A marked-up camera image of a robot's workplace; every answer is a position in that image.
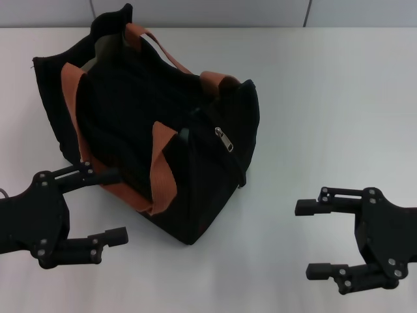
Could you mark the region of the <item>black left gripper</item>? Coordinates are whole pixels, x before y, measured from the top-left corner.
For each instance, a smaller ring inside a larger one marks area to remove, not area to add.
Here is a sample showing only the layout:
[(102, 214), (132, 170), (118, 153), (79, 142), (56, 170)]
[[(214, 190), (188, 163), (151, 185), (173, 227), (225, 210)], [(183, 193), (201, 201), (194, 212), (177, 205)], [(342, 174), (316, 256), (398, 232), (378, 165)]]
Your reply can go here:
[(120, 182), (118, 169), (110, 168), (98, 173), (90, 162), (37, 173), (24, 192), (1, 198), (1, 253), (26, 250), (43, 269), (59, 265), (100, 264), (105, 246), (128, 242), (126, 228), (67, 239), (69, 210), (63, 193)]

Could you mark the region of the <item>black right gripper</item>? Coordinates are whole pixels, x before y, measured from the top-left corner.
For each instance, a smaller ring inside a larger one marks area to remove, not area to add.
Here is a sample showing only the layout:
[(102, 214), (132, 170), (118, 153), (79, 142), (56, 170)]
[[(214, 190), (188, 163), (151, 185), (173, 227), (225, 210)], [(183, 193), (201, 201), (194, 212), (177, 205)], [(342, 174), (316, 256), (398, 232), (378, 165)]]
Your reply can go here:
[(333, 278), (341, 295), (398, 287), (416, 261), (416, 208), (399, 207), (383, 193), (369, 187), (362, 190), (322, 187), (318, 198), (298, 200), (296, 216), (347, 213), (355, 215), (355, 239), (365, 264), (310, 263), (308, 280)]

